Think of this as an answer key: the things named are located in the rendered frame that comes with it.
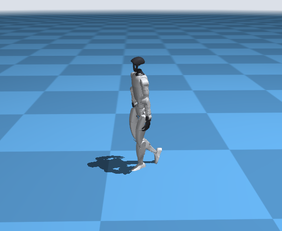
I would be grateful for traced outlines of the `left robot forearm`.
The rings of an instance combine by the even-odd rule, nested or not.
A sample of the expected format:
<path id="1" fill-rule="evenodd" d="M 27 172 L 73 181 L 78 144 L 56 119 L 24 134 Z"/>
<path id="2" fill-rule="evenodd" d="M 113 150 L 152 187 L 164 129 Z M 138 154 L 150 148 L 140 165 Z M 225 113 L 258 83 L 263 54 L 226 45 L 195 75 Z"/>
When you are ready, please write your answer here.
<path id="1" fill-rule="evenodd" d="M 144 105 L 144 108 L 145 108 L 145 115 L 149 117 L 148 120 L 152 119 L 152 116 L 151 116 L 151 109 L 150 109 L 150 101 L 149 101 L 149 98 L 146 99 L 146 103 Z"/>

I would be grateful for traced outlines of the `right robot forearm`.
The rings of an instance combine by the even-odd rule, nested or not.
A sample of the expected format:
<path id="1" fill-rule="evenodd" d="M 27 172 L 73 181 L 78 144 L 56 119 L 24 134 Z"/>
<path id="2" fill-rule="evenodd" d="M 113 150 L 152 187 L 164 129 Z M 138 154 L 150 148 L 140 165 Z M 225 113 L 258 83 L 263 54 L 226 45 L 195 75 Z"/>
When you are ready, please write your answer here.
<path id="1" fill-rule="evenodd" d="M 134 106 L 136 106 L 137 105 L 137 101 L 134 98 L 134 94 L 131 93 L 131 96 L 132 96 L 132 103 L 134 103 Z"/>

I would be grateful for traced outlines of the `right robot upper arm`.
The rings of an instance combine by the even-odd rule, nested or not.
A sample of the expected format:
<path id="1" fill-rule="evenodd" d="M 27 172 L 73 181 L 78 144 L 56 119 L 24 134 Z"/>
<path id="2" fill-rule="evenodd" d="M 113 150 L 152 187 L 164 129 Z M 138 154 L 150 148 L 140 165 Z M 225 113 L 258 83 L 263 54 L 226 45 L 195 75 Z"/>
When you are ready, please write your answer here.
<path id="1" fill-rule="evenodd" d="M 134 73 L 134 72 L 131 73 L 131 77 L 132 77 L 132 74 L 133 74 L 133 73 Z M 132 86 L 130 87 L 130 92 L 133 93 L 133 87 L 132 87 Z"/>

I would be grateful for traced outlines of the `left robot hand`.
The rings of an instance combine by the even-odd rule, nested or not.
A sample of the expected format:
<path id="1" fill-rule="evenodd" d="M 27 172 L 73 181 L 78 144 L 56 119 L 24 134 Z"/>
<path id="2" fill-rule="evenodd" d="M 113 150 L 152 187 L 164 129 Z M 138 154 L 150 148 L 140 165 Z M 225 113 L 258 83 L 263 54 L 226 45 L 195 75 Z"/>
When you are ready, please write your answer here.
<path id="1" fill-rule="evenodd" d="M 149 128 L 151 119 L 150 120 L 148 120 L 148 119 L 149 119 L 149 117 L 146 116 L 146 123 L 145 123 L 144 127 L 142 128 L 142 129 L 144 129 L 144 128 L 145 129 L 142 130 L 142 131 L 146 131 Z"/>

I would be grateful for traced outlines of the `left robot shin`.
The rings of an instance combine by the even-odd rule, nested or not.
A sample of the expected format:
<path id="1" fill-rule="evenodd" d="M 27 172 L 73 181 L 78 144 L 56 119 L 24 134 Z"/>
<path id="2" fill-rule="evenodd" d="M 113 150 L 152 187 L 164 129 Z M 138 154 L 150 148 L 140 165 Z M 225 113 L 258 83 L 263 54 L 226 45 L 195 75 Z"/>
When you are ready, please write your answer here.
<path id="1" fill-rule="evenodd" d="M 143 158 L 145 155 L 145 151 L 146 151 L 146 142 L 142 141 L 141 145 L 138 146 L 138 144 L 136 144 L 136 154 L 137 154 L 137 159 L 138 159 L 138 164 L 142 165 L 143 164 Z"/>

